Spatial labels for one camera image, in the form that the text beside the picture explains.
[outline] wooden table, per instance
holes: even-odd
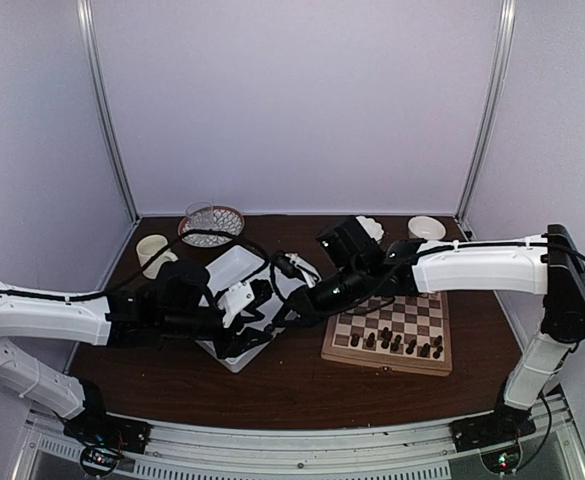
[[[407,237],[407,218],[378,217],[388,239]],[[269,252],[298,252],[322,274],[334,271],[315,234],[337,217],[248,217],[244,235]],[[441,219],[449,239],[460,238]],[[112,283],[138,268],[136,243],[176,234],[178,218],[146,218],[124,252]],[[174,252],[208,263],[227,248]],[[141,285],[142,279],[132,284]],[[325,429],[396,425],[489,410],[520,350],[492,292],[450,292],[454,369],[429,377],[321,359],[325,325],[288,330],[242,372],[230,373],[192,341],[163,350],[114,350],[82,345],[71,373],[96,382],[108,409],[151,420],[227,428]]]

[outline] clear glass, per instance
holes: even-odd
[[[190,205],[186,212],[190,228],[212,230],[214,228],[214,207],[209,202],[197,202]]]

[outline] wooden chessboard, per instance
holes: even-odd
[[[364,313],[382,303],[382,300],[373,298],[357,307],[351,315],[342,313],[331,317],[321,357],[335,362],[408,373],[449,375],[452,371],[452,349],[447,295],[435,293],[396,297],[393,304],[372,313]],[[385,329],[386,337],[391,334],[390,345],[387,342],[383,344]],[[374,342],[368,346],[371,333],[374,334]],[[353,336],[359,337],[358,343],[353,342]],[[437,351],[435,345],[439,336],[443,348],[439,358],[435,358],[433,354]],[[412,341],[416,341],[416,347],[409,353],[408,347]],[[395,342],[398,348],[391,348]],[[431,348],[422,356],[422,348],[426,343]]]

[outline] white wall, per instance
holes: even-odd
[[[96,287],[128,230],[73,0],[0,1],[0,279]],[[54,366],[63,343],[26,342]],[[0,480],[27,403],[0,391]]]
[[[452,213],[500,5],[94,2],[140,212]]]
[[[469,222],[479,238],[518,237],[563,223],[585,253],[585,2],[520,1],[516,22]],[[506,298],[529,338],[540,299]],[[585,342],[563,378],[585,442]]]

